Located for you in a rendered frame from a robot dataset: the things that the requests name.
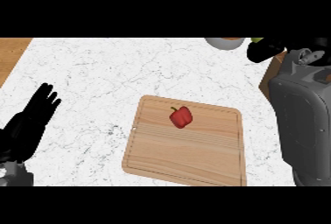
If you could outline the wooden cutting board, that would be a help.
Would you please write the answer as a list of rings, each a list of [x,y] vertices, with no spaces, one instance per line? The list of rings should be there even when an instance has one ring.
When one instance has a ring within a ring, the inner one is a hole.
[[[170,115],[182,106],[192,122],[179,129]],[[239,110],[142,96],[121,167],[127,173],[189,186],[245,186]]]

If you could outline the grey bowl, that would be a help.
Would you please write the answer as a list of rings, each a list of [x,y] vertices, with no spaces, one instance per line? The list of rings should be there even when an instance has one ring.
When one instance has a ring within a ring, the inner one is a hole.
[[[207,43],[219,50],[234,50],[244,42],[244,38],[206,38]]]

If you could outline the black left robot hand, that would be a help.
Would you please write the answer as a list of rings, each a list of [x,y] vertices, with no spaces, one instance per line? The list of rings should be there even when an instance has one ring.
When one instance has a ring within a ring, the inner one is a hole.
[[[0,129],[0,163],[25,162],[33,157],[59,103],[53,86],[43,83],[25,109]]]

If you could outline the brown cardboard box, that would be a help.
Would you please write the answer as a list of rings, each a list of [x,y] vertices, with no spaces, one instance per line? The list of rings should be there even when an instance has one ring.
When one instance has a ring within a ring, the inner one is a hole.
[[[279,72],[279,68],[282,65],[282,61],[285,58],[285,54],[287,52],[281,52],[279,54],[276,54],[273,56],[273,59],[271,61],[269,67],[266,69],[265,75],[263,75],[263,79],[259,85],[260,91],[263,92],[263,96],[266,98],[266,100],[269,100],[269,80],[278,75]]]

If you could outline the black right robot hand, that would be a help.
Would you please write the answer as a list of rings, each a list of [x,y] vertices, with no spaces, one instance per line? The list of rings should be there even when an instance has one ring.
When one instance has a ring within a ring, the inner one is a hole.
[[[325,52],[322,58],[312,63],[313,67],[331,66],[331,38],[263,38],[257,43],[250,43],[247,58],[251,62],[260,63],[284,50],[291,52],[303,48],[307,48],[312,52]]]

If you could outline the red bell pepper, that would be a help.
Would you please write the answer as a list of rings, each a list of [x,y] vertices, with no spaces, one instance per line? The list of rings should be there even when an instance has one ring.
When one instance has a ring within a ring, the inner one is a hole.
[[[182,129],[192,122],[192,112],[185,106],[172,109],[170,121],[174,127]]]

